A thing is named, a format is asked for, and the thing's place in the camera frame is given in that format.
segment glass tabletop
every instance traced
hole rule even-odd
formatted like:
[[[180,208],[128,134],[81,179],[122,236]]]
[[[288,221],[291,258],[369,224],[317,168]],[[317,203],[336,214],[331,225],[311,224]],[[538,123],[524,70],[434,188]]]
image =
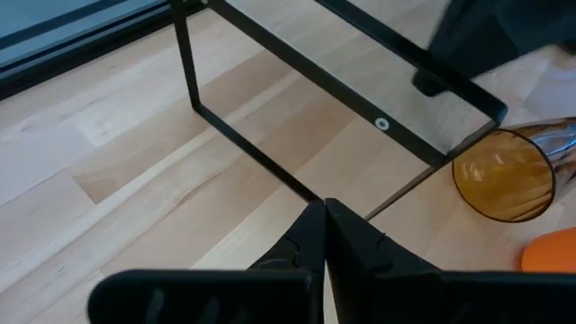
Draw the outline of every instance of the glass tabletop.
[[[442,153],[490,120],[455,94],[423,95],[411,83],[415,67],[322,4],[313,0],[227,2]],[[420,47],[426,46],[446,3],[352,1]]]

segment orange object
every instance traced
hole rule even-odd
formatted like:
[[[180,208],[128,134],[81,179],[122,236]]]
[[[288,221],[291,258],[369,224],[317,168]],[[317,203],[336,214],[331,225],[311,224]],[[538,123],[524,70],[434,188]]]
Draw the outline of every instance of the orange object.
[[[524,272],[576,274],[576,228],[533,240],[524,249],[521,266]]]

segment amber glass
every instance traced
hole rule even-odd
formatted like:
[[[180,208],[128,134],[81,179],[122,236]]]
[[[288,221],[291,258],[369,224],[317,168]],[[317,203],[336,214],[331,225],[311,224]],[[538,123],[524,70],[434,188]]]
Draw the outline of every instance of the amber glass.
[[[454,182],[479,213],[529,221],[576,183],[576,118],[496,130],[457,157]]]

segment metal table frame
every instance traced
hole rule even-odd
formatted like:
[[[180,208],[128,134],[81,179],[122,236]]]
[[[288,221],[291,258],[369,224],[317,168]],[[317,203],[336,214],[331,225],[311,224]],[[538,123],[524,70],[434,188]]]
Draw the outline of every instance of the metal table frame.
[[[184,76],[190,95],[193,109],[220,133],[239,146],[261,166],[274,174],[285,185],[290,187],[307,203],[321,200],[312,190],[298,179],[284,170],[269,156],[245,139],[225,121],[218,117],[209,108],[203,105],[196,81],[192,47],[186,25],[186,16],[183,1],[169,0],[174,17],[174,26],[178,48],[184,67]],[[383,110],[379,109],[366,98],[344,84],[327,70],[307,58],[297,49],[284,42],[264,26],[258,24],[240,10],[229,4],[226,0],[203,0],[217,14],[234,24],[246,35],[257,41],[264,48],[275,54],[292,68],[314,82],[329,94],[336,97],[348,108],[369,121],[374,127],[390,136],[416,157],[428,164],[428,168],[405,184],[398,192],[376,207],[365,220],[370,220],[378,213],[399,200],[417,185],[432,176],[437,170],[444,167],[476,142],[482,140],[492,131],[496,130],[502,122],[508,108],[498,98],[494,97],[474,82],[464,78],[440,61],[436,60],[427,50],[406,39],[392,28],[379,22],[370,14],[349,3],[347,0],[316,0],[319,4],[338,15],[346,22],[356,27],[373,40],[392,51],[412,66],[424,72],[448,91],[464,99],[490,118],[486,124],[470,134],[460,144],[447,154],[438,151],[418,135],[408,130],[394,120]]]

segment wooden floor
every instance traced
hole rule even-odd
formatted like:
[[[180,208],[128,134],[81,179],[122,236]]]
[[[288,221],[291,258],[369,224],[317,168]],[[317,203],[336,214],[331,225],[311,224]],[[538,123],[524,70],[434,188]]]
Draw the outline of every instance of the wooden floor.
[[[366,215],[426,167],[217,14],[189,29],[205,104],[318,195]],[[555,48],[477,81],[507,123],[575,113],[576,62]],[[515,269],[530,239],[576,225],[568,199],[497,223],[445,169],[372,224],[445,269]],[[304,206],[193,112],[166,28],[0,103],[0,321],[86,323],[123,269],[244,268]]]

